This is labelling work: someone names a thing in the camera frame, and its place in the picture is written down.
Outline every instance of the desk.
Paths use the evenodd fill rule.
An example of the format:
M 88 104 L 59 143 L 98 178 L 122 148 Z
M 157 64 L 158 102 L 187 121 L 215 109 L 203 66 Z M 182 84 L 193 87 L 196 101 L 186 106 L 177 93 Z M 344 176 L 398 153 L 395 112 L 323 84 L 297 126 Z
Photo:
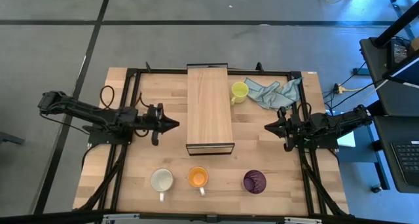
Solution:
M 126 68 L 110 68 L 106 85 L 115 88 L 117 108 L 124 85 Z M 306 101 L 312 112 L 325 112 L 317 73 L 302 72 Z M 283 85 L 286 77 L 229 75 L 228 84 L 249 77 L 268 86 L 274 81 Z M 236 146 L 231 155 L 190 157 L 185 148 L 187 139 L 187 75 L 141 74 L 139 90 L 146 104 L 164 104 L 165 114 L 180 126 L 160 136 L 159 146 L 151 145 L 150 135 L 135 137 L 128 147 L 117 211 L 177 214 L 230 215 L 308 215 L 302 182 L 299 154 L 283 150 L 284 140 L 266 131 L 263 126 L 277 120 L 274 110 L 265 110 L 247 99 L 231 109 L 233 139 Z M 111 95 L 105 93 L 105 103 Z M 145 108 L 138 105 L 139 112 Z M 101 183 L 109 154 L 108 145 L 100 145 L 87 155 L 82 170 L 74 208 L 83 205 Z M 346 197 L 336 158 L 327 150 L 317 151 L 319 170 L 324 187 L 335 202 L 348 212 Z M 205 197 L 187 181 L 194 166 L 208 170 Z M 160 202 L 151 188 L 150 176 L 158 168 L 169 169 L 175 178 L 166 200 Z M 242 189 L 244 174 L 252 169 L 265 174 L 267 187 L 259 195 Z M 315 211 L 319 212 L 316 189 L 312 185 Z M 109 207 L 113 191 L 109 186 L 105 207 Z
M 373 81 L 382 79 L 387 71 L 387 49 L 374 47 L 369 39 L 362 39 L 360 43 L 371 78 Z M 419 89 L 388 81 L 377 90 L 377 94 L 380 100 L 373 103 L 374 108 L 382 107 L 385 115 L 419 117 L 419 98 L 414 97 L 419 96 Z
M 417 140 L 419 119 L 405 117 L 374 117 L 374 123 L 378 135 L 380 135 L 381 148 L 386 156 L 396 189 L 402 193 L 419 193 L 419 187 L 407 185 L 404 182 L 396 157 L 390 145 L 391 142 L 395 141 Z

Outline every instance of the mug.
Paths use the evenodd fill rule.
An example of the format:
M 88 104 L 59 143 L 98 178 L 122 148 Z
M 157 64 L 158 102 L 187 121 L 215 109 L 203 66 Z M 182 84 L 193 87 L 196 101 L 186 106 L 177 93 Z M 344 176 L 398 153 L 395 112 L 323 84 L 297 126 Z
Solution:
M 260 194 L 266 188 L 266 178 L 258 170 L 250 170 L 243 177 L 244 189 L 252 194 Z
M 194 167 L 189 171 L 188 174 L 189 184 L 193 187 L 199 188 L 201 196 L 205 195 L 204 185 L 208 181 L 208 172 L 205 168 Z
M 231 92 L 233 95 L 231 98 L 231 105 L 234 105 L 234 103 L 242 103 L 249 93 L 249 87 L 247 87 L 245 83 L 237 82 L 232 85 Z
M 151 187 L 160 192 L 160 201 L 164 201 L 164 191 L 170 189 L 173 184 L 173 175 L 172 173 L 165 169 L 161 168 L 153 172 L 151 175 Z

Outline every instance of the gray floor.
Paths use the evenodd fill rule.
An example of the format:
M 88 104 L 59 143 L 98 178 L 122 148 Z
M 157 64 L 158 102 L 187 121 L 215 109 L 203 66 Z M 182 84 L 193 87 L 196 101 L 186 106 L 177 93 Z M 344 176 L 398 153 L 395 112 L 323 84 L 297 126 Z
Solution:
M 0 0 L 0 19 L 95 20 L 101 2 Z M 324 0 L 110 0 L 105 14 L 106 20 L 392 21 L 396 18 L 389 0 L 345 0 L 335 5 Z M 322 89 L 329 90 L 363 63 L 359 40 L 377 36 L 384 28 L 103 26 L 80 100 L 98 103 L 108 67 L 144 67 L 145 61 L 155 68 L 228 62 L 231 67 L 243 69 L 253 69 L 257 62 L 262 62 L 265 69 L 317 71 Z M 71 93 L 91 34 L 92 26 L 0 26 L 0 131 L 26 138 L 21 146 L 0 145 L 0 216 L 30 213 L 60 128 L 41 119 L 36 106 L 42 92 Z M 399 35 L 406 37 L 404 31 Z M 354 77 L 346 87 L 358 88 L 370 82 L 369 77 Z M 338 110 L 350 109 L 367 93 L 358 94 Z M 334 102 L 346 96 L 337 96 Z M 376 96 L 372 96 L 363 103 L 368 105 L 375 100 Z M 73 124 L 82 126 L 84 122 L 73 120 Z M 70 130 L 46 212 L 71 209 L 86 141 L 84 134 Z M 350 183 L 351 191 L 364 189 L 350 182 L 355 168 L 346 167 L 343 171 L 342 177 Z M 364 200 L 366 206 L 375 202 L 382 199 Z M 379 211 L 368 216 L 356 200 L 353 203 L 349 205 L 354 215 L 392 219 L 380 217 Z

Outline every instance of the table leg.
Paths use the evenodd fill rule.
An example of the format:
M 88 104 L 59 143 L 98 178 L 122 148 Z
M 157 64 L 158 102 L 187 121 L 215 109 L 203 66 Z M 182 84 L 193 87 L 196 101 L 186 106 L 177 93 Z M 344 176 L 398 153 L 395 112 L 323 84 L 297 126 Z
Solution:
M 373 149 L 374 149 L 375 155 L 377 157 L 377 162 L 375 162 L 374 165 L 375 165 L 375 170 L 377 171 L 378 179 L 380 180 L 380 189 L 381 190 L 389 190 L 390 185 L 388 184 L 387 176 L 386 176 L 386 173 L 384 171 L 384 167 L 381 163 L 380 155 L 378 154 L 378 152 L 380 150 L 382 150 L 380 140 L 377 140 L 377 141 L 373 142 Z

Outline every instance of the keyboard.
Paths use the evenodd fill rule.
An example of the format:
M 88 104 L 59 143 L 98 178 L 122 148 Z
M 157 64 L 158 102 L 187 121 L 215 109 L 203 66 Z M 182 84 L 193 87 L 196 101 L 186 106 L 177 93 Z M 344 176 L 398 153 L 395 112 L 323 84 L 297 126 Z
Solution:
M 419 187 L 419 143 L 391 143 L 405 183 Z

